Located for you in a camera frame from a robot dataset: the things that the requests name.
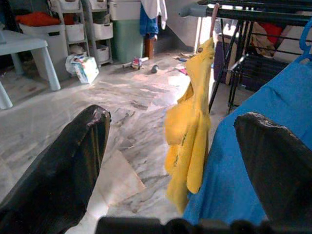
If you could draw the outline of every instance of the clothes hanger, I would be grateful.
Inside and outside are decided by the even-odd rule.
[[[300,41],[299,41],[299,45],[300,45],[300,49],[303,50],[303,54],[301,56],[299,56],[295,62],[300,63],[302,60],[304,59],[309,59],[310,61],[312,61],[312,54],[310,54],[310,50],[312,45],[307,45],[306,40],[309,34],[309,31],[312,27],[312,18],[308,21],[308,23],[306,24],[306,26],[303,29],[303,32],[301,34],[300,37]]]
[[[219,7],[220,7],[219,3],[216,3],[214,5],[213,14],[211,15],[210,37],[213,36],[213,31],[214,31],[214,28],[215,28],[215,20],[216,20],[217,14],[218,14]]]

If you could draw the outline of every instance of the blue fabric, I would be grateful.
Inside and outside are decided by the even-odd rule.
[[[234,120],[254,111],[288,127],[312,149],[312,64],[291,63],[219,125],[209,152],[202,186],[190,195],[184,218],[244,219],[258,225],[265,212],[248,178],[236,139]]]
[[[150,38],[154,37],[155,34],[158,34],[157,18],[148,18],[142,3],[140,13],[140,34],[142,36],[146,36],[148,34]]]

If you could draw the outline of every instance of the white cloth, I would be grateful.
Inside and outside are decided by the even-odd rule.
[[[161,16],[161,28],[166,28],[167,8],[165,0],[141,0],[144,10],[150,19]]]

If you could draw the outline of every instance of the white plastic table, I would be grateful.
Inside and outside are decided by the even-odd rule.
[[[2,31],[5,44],[0,44],[0,56],[10,54],[14,63],[15,71],[17,74],[23,74],[23,68],[21,61],[18,57],[18,52],[28,51],[28,50],[38,50],[43,55],[43,63],[47,70],[50,87],[53,91],[59,90],[59,79],[55,72],[53,63],[50,58],[49,51],[47,49],[48,43],[39,38],[32,38],[22,33],[17,33],[9,30]],[[0,108],[8,109],[13,106],[8,94],[6,93],[3,85],[0,81]]]

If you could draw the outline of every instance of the table leg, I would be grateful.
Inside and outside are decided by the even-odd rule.
[[[51,89],[53,91],[60,90],[59,79],[58,79],[58,76],[55,72],[52,60],[50,58],[48,48],[47,47],[41,48],[40,51],[43,55],[44,65],[45,65],[45,69],[47,70]]]
[[[0,108],[9,109],[12,106],[13,104],[0,81]]]
[[[12,60],[14,63],[16,74],[18,74],[18,75],[24,74],[24,70],[23,70],[23,67],[21,65],[19,55],[17,53],[14,53],[14,54],[11,54],[11,57],[12,57]]]

